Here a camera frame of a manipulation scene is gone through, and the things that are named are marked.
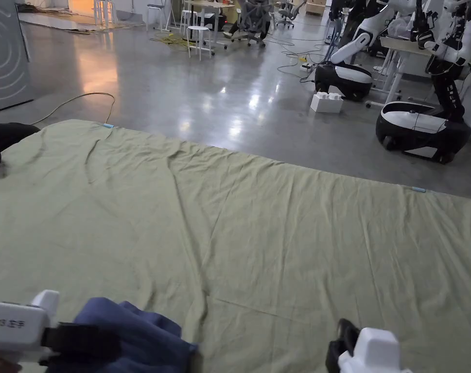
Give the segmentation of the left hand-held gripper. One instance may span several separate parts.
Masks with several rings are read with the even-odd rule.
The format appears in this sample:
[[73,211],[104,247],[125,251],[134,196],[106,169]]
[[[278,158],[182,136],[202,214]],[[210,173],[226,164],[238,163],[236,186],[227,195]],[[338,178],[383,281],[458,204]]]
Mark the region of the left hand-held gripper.
[[54,327],[58,304],[59,292],[48,289],[28,304],[0,302],[0,360],[114,361],[120,356],[120,337],[112,331],[91,324]]

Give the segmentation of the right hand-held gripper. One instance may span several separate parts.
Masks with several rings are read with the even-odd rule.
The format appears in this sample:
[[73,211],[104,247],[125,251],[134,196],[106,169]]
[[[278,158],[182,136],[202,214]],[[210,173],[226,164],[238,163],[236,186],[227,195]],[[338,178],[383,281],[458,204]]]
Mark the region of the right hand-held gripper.
[[328,345],[325,367],[328,373],[411,373],[401,366],[401,348],[387,330],[358,328],[341,318],[338,337]]

